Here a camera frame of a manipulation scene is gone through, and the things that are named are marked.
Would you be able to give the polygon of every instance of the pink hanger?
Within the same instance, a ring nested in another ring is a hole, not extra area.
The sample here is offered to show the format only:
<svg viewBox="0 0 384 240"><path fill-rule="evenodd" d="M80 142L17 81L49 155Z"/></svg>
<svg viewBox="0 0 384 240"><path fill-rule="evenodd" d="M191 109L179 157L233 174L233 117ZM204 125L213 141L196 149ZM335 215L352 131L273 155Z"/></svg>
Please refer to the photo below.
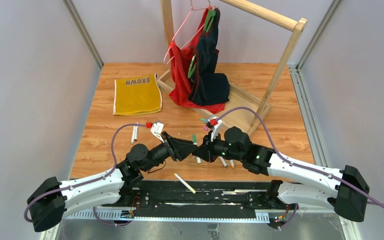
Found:
<svg viewBox="0 0 384 240"><path fill-rule="evenodd" d="M175 40L175 37L176 35L179 33L180 29L183 27L183 25L185 25L186 23L186 20L188 20L189 16L191 15L192 11L198 11L198 10L204 10L204 9L207 9L208 7L204 7L204 8L198 8L198 9L194 9L194 5L192 4L192 0L190 0L190 11L189 13L187 14L186 18L184 19L183 23L180 25L179 29L177 30L177 32L174 34L173 38L171 39L171 41L174 41ZM184 48L188 43L190 43L192 41L192 39L194 39L194 37L201 32L201 30L203 29L204 25L202 25L197 31L196 33L193 35L193 37L191 39L189 39L189 41L187 41L181 48ZM162 62L167 65L170 63L171 60L173 60L174 57L170 58L170 60L168 60L168 62L166 62L166 58L167 56L169 55L169 50L170 50L170 47L168 47L167 49L167 52L165 53L165 56L164 56L164 59L162 60Z"/></svg>

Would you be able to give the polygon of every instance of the clothes hanger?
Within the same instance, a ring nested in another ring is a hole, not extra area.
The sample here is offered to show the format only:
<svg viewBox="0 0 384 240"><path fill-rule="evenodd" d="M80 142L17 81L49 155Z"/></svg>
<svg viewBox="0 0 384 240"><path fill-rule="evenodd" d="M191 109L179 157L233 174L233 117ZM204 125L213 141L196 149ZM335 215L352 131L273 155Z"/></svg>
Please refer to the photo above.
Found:
<svg viewBox="0 0 384 240"><path fill-rule="evenodd" d="M189 11L189 13L187 14L186 18L184 19L183 23L180 25L179 29L178 29L178 30L176 31L176 33L174 34L174 36L173 36L173 38L171 39L171 41L174 41L174 40L175 40L176 35L179 33L180 29L183 27L183 25L185 24L186 20L189 18L189 16L191 15L192 11L204 10L204 9L209 8L209 7L211 7L211 1L210 1L210 0L208 0L208 7L203 7L203 8L194 9L194 5L193 5L193 3L192 3L192 0L190 0L190 11ZM189 39L189 40L188 40L188 41L181 47L181 49L184 48L188 43L190 43L190 42L194 39L194 37L195 37L198 33L201 32L201 30L202 30L203 28L204 28L204 25L202 25L202 26L196 31L196 33L192 36L192 38ZM172 58L170 58L170 60L168 60L168 62L166 62L166 58L167 58L167 56L169 55L169 50L170 50L170 47L168 47L167 52L165 53L164 59L162 60L162 62L163 62L165 65L169 64L169 63L173 60L173 58L174 58L174 56L173 56Z"/></svg>
<svg viewBox="0 0 384 240"><path fill-rule="evenodd" d="M205 23L203 25L203 29L206 33L210 30L211 24L213 24L214 17L216 16L216 11L214 9L208 10L208 13L205 18ZM197 68L197 63L195 62L196 54L193 55L192 60L190 61L189 70L187 71L187 78L190 79L192 74L195 72Z"/></svg>

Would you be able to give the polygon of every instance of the gray floor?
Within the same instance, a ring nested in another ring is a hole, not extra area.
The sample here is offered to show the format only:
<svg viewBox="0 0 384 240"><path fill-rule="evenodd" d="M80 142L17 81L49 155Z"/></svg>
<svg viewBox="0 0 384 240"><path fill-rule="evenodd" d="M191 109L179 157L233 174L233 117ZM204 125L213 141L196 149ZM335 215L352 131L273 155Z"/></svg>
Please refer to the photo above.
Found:
<svg viewBox="0 0 384 240"><path fill-rule="evenodd" d="M211 240L214 223L134 221L125 227L96 220L64 220L57 240ZM290 225L276 231L267 224L219 223L213 240L344 240L340 220L332 213L297 214Z"/></svg>

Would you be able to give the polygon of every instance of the green hanger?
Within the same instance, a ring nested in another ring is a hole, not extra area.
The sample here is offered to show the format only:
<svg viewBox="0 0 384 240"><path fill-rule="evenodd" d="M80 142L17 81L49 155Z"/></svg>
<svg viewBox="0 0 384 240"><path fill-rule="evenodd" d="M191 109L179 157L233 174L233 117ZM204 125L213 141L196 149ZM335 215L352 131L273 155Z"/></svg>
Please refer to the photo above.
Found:
<svg viewBox="0 0 384 240"><path fill-rule="evenodd" d="M187 71L187 78L190 79L192 77L192 74L195 72L195 69L197 68L197 63L195 62L195 58L197 57L196 54L193 55L192 60L190 61L189 65L189 71Z"/></svg>
<svg viewBox="0 0 384 240"><path fill-rule="evenodd" d="M210 30L211 24L213 24L214 17L216 16L216 11L213 9L209 9L205 18L203 30L208 33ZM195 72L197 68L197 63L195 62L196 54L193 55L192 60L190 61L189 70L187 71L187 78L190 79L192 74Z"/></svg>

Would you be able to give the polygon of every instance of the white wall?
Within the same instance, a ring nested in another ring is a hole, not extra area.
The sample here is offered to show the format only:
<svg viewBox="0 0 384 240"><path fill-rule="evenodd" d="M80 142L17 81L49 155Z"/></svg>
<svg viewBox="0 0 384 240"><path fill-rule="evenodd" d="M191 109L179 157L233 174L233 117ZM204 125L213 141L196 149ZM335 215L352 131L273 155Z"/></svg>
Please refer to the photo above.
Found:
<svg viewBox="0 0 384 240"><path fill-rule="evenodd" d="M343 1L302 74L332 166L357 167L384 202L384 1ZM384 210L358 228L384 239Z"/></svg>
<svg viewBox="0 0 384 240"><path fill-rule="evenodd" d="M63 1L0 0L0 240L39 239L26 200L69 176L99 72Z"/></svg>
<svg viewBox="0 0 384 240"><path fill-rule="evenodd" d="M104 62L160 63L167 52L163 17L158 0L73 0L75 7ZM172 0L174 32L191 8L189 0ZM289 61L297 64L332 0L251 0L298 21L308 19ZM207 0L193 0L195 8ZM277 63L291 32L224 2L213 0L221 12L217 48L219 62ZM179 47L196 32L203 11L194 11L180 30Z"/></svg>

